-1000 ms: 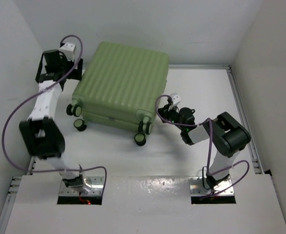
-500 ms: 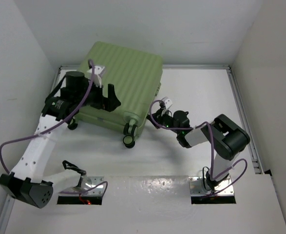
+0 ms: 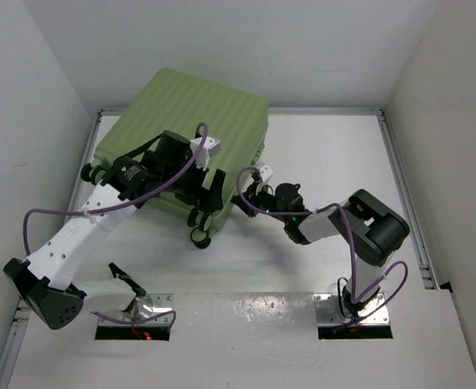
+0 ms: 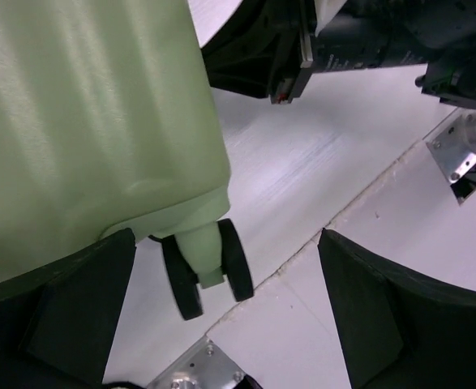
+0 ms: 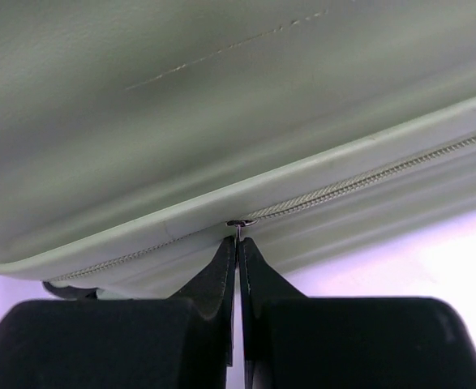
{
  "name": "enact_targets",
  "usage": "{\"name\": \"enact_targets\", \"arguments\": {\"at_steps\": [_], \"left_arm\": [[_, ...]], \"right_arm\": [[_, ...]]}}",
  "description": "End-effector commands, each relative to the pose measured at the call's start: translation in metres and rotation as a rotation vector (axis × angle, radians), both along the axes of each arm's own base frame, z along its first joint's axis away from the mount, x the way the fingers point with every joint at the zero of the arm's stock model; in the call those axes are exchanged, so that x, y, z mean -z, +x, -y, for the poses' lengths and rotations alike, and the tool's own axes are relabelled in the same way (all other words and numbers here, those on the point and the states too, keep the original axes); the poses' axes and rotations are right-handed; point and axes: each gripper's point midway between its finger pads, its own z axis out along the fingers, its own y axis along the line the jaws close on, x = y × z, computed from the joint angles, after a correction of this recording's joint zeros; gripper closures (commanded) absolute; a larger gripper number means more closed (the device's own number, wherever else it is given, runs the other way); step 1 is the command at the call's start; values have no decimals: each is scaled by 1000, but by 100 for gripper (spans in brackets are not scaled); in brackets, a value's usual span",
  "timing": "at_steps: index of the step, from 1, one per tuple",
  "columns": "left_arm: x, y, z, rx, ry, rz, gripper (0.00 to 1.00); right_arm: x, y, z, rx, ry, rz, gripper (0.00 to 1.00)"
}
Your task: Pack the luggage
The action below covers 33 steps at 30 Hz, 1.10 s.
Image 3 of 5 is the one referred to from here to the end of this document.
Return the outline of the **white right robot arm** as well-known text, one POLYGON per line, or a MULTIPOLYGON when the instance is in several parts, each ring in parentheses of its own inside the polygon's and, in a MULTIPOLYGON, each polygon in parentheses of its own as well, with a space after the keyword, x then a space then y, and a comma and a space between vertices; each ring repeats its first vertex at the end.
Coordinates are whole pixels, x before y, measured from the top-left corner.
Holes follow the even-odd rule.
POLYGON ((281 183, 274 191, 254 182, 232 198, 249 217, 269 215, 284 224, 285 234, 299 245, 342 236, 349 247, 351 273, 339 289, 339 308, 358 318, 380 290, 389 258, 410 235, 408 223, 367 190, 355 191, 344 204, 306 208, 300 185, 281 183))

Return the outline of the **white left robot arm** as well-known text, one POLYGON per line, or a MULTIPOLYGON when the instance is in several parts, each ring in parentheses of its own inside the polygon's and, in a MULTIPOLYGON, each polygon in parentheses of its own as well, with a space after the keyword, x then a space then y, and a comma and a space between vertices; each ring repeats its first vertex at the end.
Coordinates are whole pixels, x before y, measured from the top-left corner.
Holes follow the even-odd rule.
POLYGON ((109 264, 108 281, 76 286, 75 274, 121 222, 164 192, 191 207, 191 241, 200 249, 207 247, 212 218, 223 208, 225 172, 218 169, 209 188, 203 183, 209 161, 220 149, 220 140, 200 123, 193 139, 163 131, 108 169, 85 165, 81 176, 95 187, 84 205, 68 212, 69 220, 40 249, 28 251, 25 259, 11 259, 3 268, 20 299, 51 330, 65 327, 83 311, 101 315, 119 310, 125 323, 141 323, 139 308, 148 293, 118 265, 109 264))

